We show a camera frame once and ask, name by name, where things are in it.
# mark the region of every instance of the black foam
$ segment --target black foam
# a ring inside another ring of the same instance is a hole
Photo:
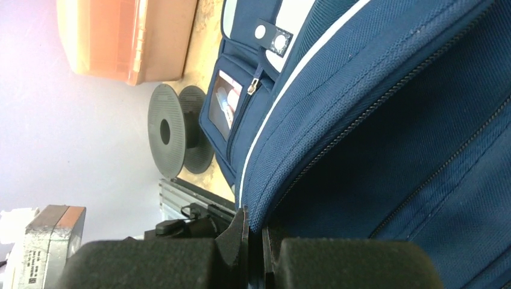
[[[444,286],[429,257],[412,243],[285,239],[277,288],[406,288]]]
[[[226,284],[245,288],[248,283],[248,213],[238,210],[231,225],[215,241],[227,266]]]
[[[97,241],[69,258],[57,289],[215,288],[214,239]]]

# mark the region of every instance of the white wall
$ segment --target white wall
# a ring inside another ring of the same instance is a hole
[[[160,220],[156,84],[74,75],[56,17],[55,0],[0,1],[0,210],[85,206],[84,241],[140,235]]]

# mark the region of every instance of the gray spool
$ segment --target gray spool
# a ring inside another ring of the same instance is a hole
[[[175,178],[183,165],[192,173],[202,173],[211,164],[213,148],[198,123],[204,98],[204,92],[192,86],[179,98],[167,84],[160,84],[152,93],[149,146],[156,166],[167,179]]]
[[[179,94],[181,109],[184,111],[187,141],[196,143],[187,147],[184,167],[191,173],[199,174],[207,170],[213,159],[214,150],[199,126],[199,114],[205,94],[197,86],[188,86]]]

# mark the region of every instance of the backpack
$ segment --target backpack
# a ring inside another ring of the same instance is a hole
[[[224,35],[217,67],[262,84],[227,141],[215,79],[200,117],[251,229],[411,241],[445,288],[510,287],[511,1],[315,1],[297,30],[277,73]]]

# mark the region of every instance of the orange plastic container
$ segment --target orange plastic container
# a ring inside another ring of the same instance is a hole
[[[197,0],[57,0],[75,73],[125,81],[181,78]]]

